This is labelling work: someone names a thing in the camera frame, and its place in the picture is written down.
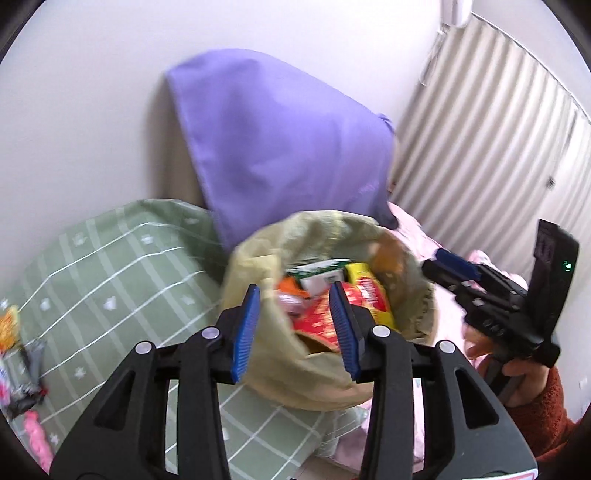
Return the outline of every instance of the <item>white wall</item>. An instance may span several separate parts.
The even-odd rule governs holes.
[[[558,323],[562,354],[558,370],[569,416],[579,419],[591,401],[591,280],[568,299]]]
[[[163,73],[251,48],[396,123],[439,0],[47,0],[0,64],[0,293],[66,226],[163,191]]]

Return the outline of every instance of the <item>white blind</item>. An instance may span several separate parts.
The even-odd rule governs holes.
[[[473,16],[450,29],[398,136],[392,200],[446,248],[482,249],[527,277],[538,218],[591,240],[589,121],[539,61],[487,22]]]

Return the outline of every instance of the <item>purple cushion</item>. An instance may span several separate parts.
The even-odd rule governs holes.
[[[363,105],[250,50],[199,55],[170,70],[168,82],[226,249],[304,210],[360,213],[393,227],[392,130]]]

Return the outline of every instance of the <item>green plaid blanket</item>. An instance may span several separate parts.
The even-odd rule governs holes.
[[[21,336],[47,342],[37,407],[57,451],[98,389],[141,340],[184,342],[217,320],[227,256],[209,213],[178,200],[144,200],[70,228],[0,296],[20,308]],[[23,366],[4,358],[13,378]],[[176,473],[177,383],[169,390],[166,465]],[[285,408],[243,385],[219,385],[223,435],[236,480],[291,478],[320,447],[357,428],[365,411]],[[22,417],[11,422],[28,449]]]

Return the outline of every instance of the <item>metal screw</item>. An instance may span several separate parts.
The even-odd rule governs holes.
[[[201,332],[201,336],[208,340],[213,340],[220,336],[220,331],[215,327],[207,327]]]
[[[135,346],[135,352],[139,353],[140,355],[145,355],[149,353],[152,349],[152,344],[150,342],[140,342]]]
[[[380,338],[386,338],[390,335],[390,329],[385,325],[376,325],[374,328],[372,328],[371,331],[374,333],[376,337]]]
[[[443,353],[453,353],[456,351],[456,346],[449,340],[444,340],[439,344],[439,349]]]

